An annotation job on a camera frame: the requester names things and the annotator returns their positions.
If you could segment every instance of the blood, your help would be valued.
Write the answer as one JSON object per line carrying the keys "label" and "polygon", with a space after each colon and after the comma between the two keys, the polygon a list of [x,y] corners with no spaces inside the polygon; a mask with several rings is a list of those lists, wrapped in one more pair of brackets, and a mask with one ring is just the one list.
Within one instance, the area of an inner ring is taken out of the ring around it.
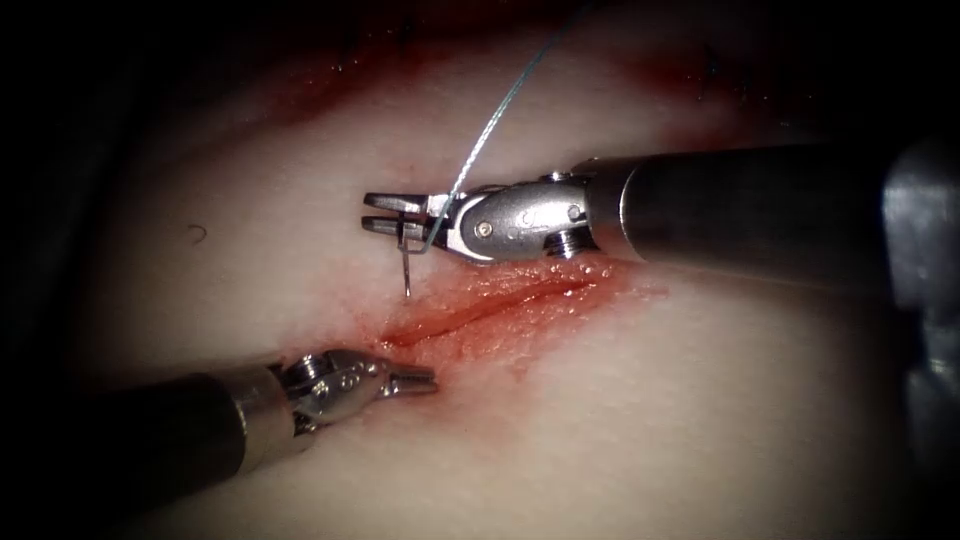
{"label": "blood", "polygon": [[[474,34],[522,24],[557,27],[579,2],[478,0],[455,6],[426,2],[413,8],[397,2],[360,4],[355,10],[341,8],[313,17],[328,21],[309,28],[322,37],[293,44],[297,52],[267,77],[263,99],[270,119],[308,121],[347,100],[364,99],[363,90],[374,85],[410,87],[426,70],[448,61],[455,42],[461,48],[460,42]],[[288,31],[299,36],[306,29]]]}
{"label": "blood", "polygon": [[398,310],[378,346],[401,361],[434,367],[441,379],[454,366],[495,362],[522,380],[551,344],[575,335],[628,288],[629,271],[598,256],[464,265]]}

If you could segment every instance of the dark background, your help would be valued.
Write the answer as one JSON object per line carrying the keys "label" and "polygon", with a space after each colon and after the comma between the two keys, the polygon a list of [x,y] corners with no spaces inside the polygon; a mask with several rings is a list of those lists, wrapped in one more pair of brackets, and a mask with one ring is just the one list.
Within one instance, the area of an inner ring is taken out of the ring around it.
{"label": "dark background", "polygon": [[[199,59],[238,32],[287,24],[291,9],[327,18],[365,9],[341,2],[287,4],[77,3],[5,14],[13,137],[0,197],[7,225],[0,351],[13,390],[7,392],[14,420],[9,436],[17,441],[12,459],[28,472],[18,492],[32,508],[62,509],[70,503],[64,493],[77,493],[51,474],[69,463],[71,446],[79,444],[61,429],[71,406],[60,367],[70,351],[58,336],[78,254],[157,104]],[[834,87],[849,108],[838,126],[844,136],[910,139],[954,129],[960,47],[947,5],[763,5],[774,6],[785,33],[822,32],[835,44]],[[223,88],[206,91],[215,96],[243,75],[225,72]]]}

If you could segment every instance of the pale skin surface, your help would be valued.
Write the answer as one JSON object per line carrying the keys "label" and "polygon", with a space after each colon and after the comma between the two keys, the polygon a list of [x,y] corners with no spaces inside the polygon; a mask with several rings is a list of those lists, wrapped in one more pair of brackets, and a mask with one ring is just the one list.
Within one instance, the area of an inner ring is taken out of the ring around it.
{"label": "pale skin surface", "polygon": [[[602,59],[582,52],[611,39],[640,51],[687,30],[653,20],[605,11],[581,24],[523,89],[471,178],[510,183],[592,155],[675,149],[658,140],[668,122],[737,121],[719,105],[627,92]],[[735,25],[684,21],[749,49]],[[360,306],[398,309],[399,256],[360,229],[363,193],[443,189],[545,37],[500,36],[482,57],[455,56],[412,88],[371,88],[310,122],[256,128],[185,156],[178,146],[205,138],[198,134],[255,117],[252,92],[161,130],[131,168],[91,258],[78,326],[86,375],[131,384],[256,362],[352,335]],[[196,245],[189,223],[209,233]],[[414,294],[447,257],[413,259]],[[368,411],[383,420],[373,427],[344,422],[305,454],[126,532],[624,538],[896,526],[905,476],[876,305],[657,267],[632,280],[669,294],[627,295],[576,335],[557,336],[561,345],[543,351],[523,383],[523,414],[507,396],[462,424],[432,426],[383,404]],[[479,370],[461,390],[503,397],[498,377]],[[487,431],[502,440],[484,440]]]}

